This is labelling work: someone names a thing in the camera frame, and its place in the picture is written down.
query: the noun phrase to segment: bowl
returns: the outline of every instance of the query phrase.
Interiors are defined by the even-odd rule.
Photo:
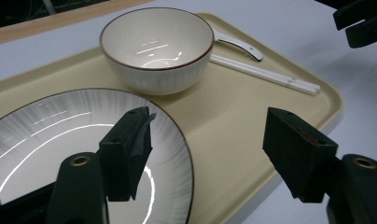
[[[143,8],[104,28],[101,49],[130,88],[145,94],[183,91],[199,80],[214,45],[210,25],[185,10]]]

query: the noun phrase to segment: plate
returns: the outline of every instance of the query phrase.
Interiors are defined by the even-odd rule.
[[[127,111],[148,106],[153,150],[136,201],[108,203],[113,223],[185,223],[193,197],[189,146],[175,122],[147,99],[126,91],[67,91],[0,119],[0,201],[10,202],[56,180],[61,162],[98,144]]]

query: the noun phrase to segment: tray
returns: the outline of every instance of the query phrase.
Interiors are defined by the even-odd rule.
[[[310,81],[322,89],[311,96],[210,63],[199,82],[186,91],[142,95],[163,108],[188,141],[195,183],[188,222],[222,223],[275,175],[262,150],[267,108],[289,110],[323,129],[342,110],[342,98],[324,80],[217,16],[198,15],[220,32],[258,48],[264,60],[257,63],[240,49],[220,43],[215,43],[215,54]],[[114,75],[101,50],[90,49],[0,81],[0,118],[43,97],[86,88],[130,90]]]

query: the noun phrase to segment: table surface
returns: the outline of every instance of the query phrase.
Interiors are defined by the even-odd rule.
[[[253,36],[333,85],[344,100],[340,118],[324,130],[340,147],[337,156],[377,160],[377,43],[350,49],[337,31],[333,8],[313,0],[156,0],[139,7],[177,7],[207,12]],[[124,9],[0,44],[0,79],[98,46],[102,28]],[[231,223],[328,223],[327,198],[303,204],[276,177]]]

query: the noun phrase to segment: chopstick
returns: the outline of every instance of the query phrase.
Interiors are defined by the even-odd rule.
[[[290,89],[301,91],[310,95],[316,95],[320,92],[320,86],[311,82],[281,75],[253,65],[236,62],[215,54],[211,55],[211,62],[229,67],[231,69],[246,73],[253,77],[259,77],[264,80],[288,87]]]

